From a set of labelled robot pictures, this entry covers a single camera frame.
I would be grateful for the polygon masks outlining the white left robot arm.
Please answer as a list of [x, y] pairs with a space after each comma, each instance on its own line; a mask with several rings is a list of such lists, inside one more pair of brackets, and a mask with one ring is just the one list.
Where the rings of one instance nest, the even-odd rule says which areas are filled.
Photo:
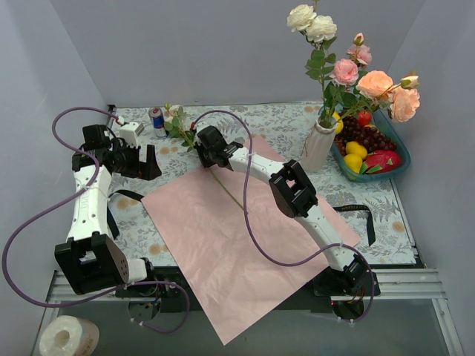
[[151, 181], [161, 176], [155, 148], [148, 145], [140, 160], [138, 137], [143, 125], [124, 124], [118, 133], [105, 125], [82, 129], [84, 142], [72, 156], [78, 197], [65, 243], [55, 247], [55, 258], [76, 294], [132, 284], [143, 297], [158, 287], [152, 265], [145, 257], [128, 259], [115, 239], [119, 229], [108, 207], [113, 174]]

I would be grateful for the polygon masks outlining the pink rose stem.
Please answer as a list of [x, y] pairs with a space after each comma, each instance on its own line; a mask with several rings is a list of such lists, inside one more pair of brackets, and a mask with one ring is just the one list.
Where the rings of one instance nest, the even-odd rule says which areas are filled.
[[364, 69], [372, 62], [373, 55], [370, 47], [365, 44], [363, 33], [357, 33], [350, 47], [347, 49], [345, 58], [336, 59], [334, 53], [330, 53], [330, 45], [335, 41], [335, 36], [325, 39], [315, 47], [323, 56], [316, 68], [318, 82], [322, 88], [322, 113], [319, 123], [322, 127], [335, 126], [334, 114], [337, 107], [355, 111], [358, 99], [354, 93], [358, 81], [364, 74]]

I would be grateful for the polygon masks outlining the white rose stem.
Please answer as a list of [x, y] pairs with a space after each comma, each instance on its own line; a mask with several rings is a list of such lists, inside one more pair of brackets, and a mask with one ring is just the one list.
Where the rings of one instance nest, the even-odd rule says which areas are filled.
[[306, 64], [306, 75], [321, 86], [323, 105], [318, 123], [323, 128], [331, 128], [332, 106], [325, 102], [324, 94], [335, 63], [328, 50], [336, 40], [338, 27], [331, 16], [318, 13], [318, 3], [319, 1], [311, 1], [310, 4], [300, 4], [291, 9], [286, 18], [286, 25], [293, 33], [300, 33], [312, 47], [310, 59]]

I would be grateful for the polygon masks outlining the peach bud stem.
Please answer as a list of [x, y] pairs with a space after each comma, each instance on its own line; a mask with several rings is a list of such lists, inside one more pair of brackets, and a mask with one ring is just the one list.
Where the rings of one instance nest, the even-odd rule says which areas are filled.
[[386, 110], [394, 122], [407, 122], [420, 106], [419, 85], [419, 76], [414, 72], [394, 82], [384, 71], [369, 71], [341, 94], [343, 111], [339, 121], [363, 111]]

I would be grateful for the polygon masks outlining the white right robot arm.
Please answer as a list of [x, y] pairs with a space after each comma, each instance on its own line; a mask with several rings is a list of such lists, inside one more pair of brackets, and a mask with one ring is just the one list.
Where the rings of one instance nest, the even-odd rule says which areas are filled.
[[[324, 282], [330, 289], [343, 294], [365, 292], [375, 295], [376, 280], [365, 258], [352, 246], [346, 245], [336, 227], [325, 217], [318, 202], [316, 189], [301, 165], [295, 161], [278, 162], [252, 153], [251, 147], [239, 142], [226, 142], [219, 130], [212, 125], [193, 124], [194, 147], [203, 167], [214, 165], [230, 171], [245, 174], [243, 186], [243, 213], [252, 242], [265, 258], [284, 267], [296, 267], [308, 263], [323, 254], [329, 268], [324, 272]], [[254, 177], [266, 183], [274, 197], [279, 211], [297, 221], [316, 242], [319, 250], [310, 257], [296, 263], [275, 260], [260, 247], [249, 221], [247, 211], [247, 188], [249, 178]]]

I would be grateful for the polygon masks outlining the pink wrapping paper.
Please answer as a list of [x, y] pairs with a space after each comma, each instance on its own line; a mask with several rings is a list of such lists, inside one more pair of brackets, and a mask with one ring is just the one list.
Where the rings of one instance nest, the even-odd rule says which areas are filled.
[[[245, 145], [282, 162], [263, 139]], [[143, 198], [143, 205], [222, 343], [229, 343], [305, 283], [329, 267], [318, 255], [301, 266], [267, 260], [249, 236], [243, 213], [245, 174], [214, 166], [198, 168]], [[355, 246], [360, 236], [323, 198], [324, 215]], [[269, 186], [249, 178], [247, 211], [263, 250], [283, 263], [300, 262], [319, 250], [294, 219], [283, 215]]]

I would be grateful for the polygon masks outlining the cream bud stem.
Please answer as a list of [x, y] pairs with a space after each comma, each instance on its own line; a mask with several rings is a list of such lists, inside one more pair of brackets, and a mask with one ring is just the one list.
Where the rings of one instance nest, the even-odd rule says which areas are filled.
[[195, 123], [186, 122], [186, 112], [182, 105], [172, 105], [170, 102], [164, 105], [164, 126], [172, 139], [182, 139], [182, 146], [188, 152], [197, 153]]

